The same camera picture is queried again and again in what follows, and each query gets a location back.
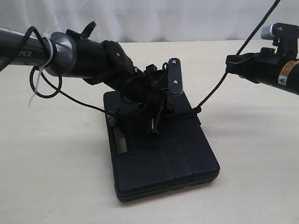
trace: white backdrop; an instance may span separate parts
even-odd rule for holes
[[[274,0],[0,0],[0,26],[82,31],[120,42],[246,39]],[[299,0],[282,0],[267,24],[299,25]]]

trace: white table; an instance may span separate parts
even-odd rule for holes
[[[144,69],[178,57],[192,106],[216,85],[243,41],[126,43]],[[258,52],[270,41],[252,41]],[[229,75],[202,107],[202,128],[220,163],[212,183],[120,203],[104,115],[63,96],[34,98],[30,68],[0,73],[0,223],[299,223],[299,96]],[[39,90],[52,90],[41,84]],[[65,78],[63,90],[103,107],[109,91]]]

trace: black tube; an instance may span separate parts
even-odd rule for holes
[[[0,64],[16,50],[24,35],[24,33],[0,27]],[[48,58],[38,39],[31,36],[18,56],[10,64],[42,66],[47,62]]]

